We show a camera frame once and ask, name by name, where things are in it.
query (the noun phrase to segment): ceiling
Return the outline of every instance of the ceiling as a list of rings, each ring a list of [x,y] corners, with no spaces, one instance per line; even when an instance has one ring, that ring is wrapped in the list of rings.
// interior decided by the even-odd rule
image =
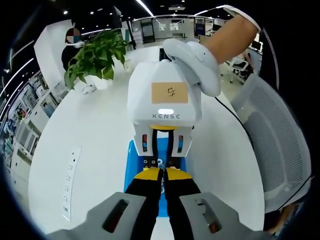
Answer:
[[[150,11],[156,15],[188,14],[194,15],[203,10],[212,9],[223,4],[223,1],[194,1],[194,0],[142,0]],[[7,11],[10,18],[1,16],[4,26],[5,47],[2,47],[2,69],[10,68],[8,64],[9,52],[19,51],[23,46],[38,36],[45,26],[66,19],[72,19],[75,26],[84,32],[91,32],[107,27],[112,22],[112,6],[117,7],[123,14],[122,20],[138,19],[150,15],[136,2],[136,0],[11,0]],[[201,14],[206,17],[229,19],[228,13],[223,9],[214,9]],[[6,92],[12,93],[21,81],[27,81],[32,72],[37,72],[39,66],[35,58],[33,44],[30,44],[11,61],[12,70],[9,73],[1,71],[2,81],[6,84],[13,74],[17,72],[27,61],[34,58],[17,76],[10,82]]]

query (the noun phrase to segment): white table surface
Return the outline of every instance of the white table surface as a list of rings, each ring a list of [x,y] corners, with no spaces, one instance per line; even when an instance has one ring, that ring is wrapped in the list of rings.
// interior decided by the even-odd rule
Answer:
[[[128,52],[135,67],[158,61],[159,47]],[[128,145],[134,128],[127,116],[130,73],[116,66],[115,81],[106,90],[82,96],[68,93],[47,123],[32,160],[29,207],[45,233],[71,229],[86,219],[89,209],[124,190]],[[232,108],[225,95],[219,99]],[[201,191],[212,192],[239,213],[253,230],[264,224],[264,193],[254,151],[237,120],[214,98],[202,95],[202,120],[195,126],[187,169]],[[62,216],[68,158],[82,148],[73,181],[71,221]],[[167,218],[157,218],[152,240],[173,240]]]

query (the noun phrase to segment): label sticker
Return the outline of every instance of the label sticker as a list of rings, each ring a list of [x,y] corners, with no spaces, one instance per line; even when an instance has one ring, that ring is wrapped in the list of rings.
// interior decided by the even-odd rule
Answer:
[[[188,86],[185,82],[153,82],[152,104],[187,104]]]

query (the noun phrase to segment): office chair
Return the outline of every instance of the office chair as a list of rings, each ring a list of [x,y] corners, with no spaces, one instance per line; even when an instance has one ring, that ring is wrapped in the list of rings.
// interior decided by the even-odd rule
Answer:
[[[252,139],[265,213],[302,198],[311,185],[310,153],[282,98],[264,80],[251,74],[231,105]]]
[[[233,73],[235,75],[238,75],[240,74],[241,72],[243,72],[249,65],[249,63],[246,61],[246,60],[243,60],[239,57],[234,57],[232,58],[231,61],[227,60],[226,61],[226,64],[233,70]],[[234,82],[234,75],[231,76],[231,79],[230,79],[230,83],[233,83]],[[240,78],[240,83],[241,84],[244,84],[245,81],[243,79]]]

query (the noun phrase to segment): blue mat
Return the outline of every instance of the blue mat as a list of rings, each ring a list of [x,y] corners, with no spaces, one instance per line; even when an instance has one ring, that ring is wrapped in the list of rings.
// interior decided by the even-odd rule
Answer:
[[[166,165],[167,161],[167,147],[168,147],[168,138],[158,138],[157,139],[158,146],[158,159],[162,159],[163,165]],[[126,161],[126,169],[125,169],[125,178],[124,178],[124,192],[127,190],[128,186],[134,179],[134,177],[142,172],[144,169],[144,158],[142,156],[138,156],[135,143],[132,140],[129,144],[128,149],[128,157]],[[187,171],[186,168],[186,159],[181,158],[181,170]],[[161,198],[159,201],[159,215],[158,217],[168,217],[167,213],[167,200],[165,198],[165,193],[161,194]]]

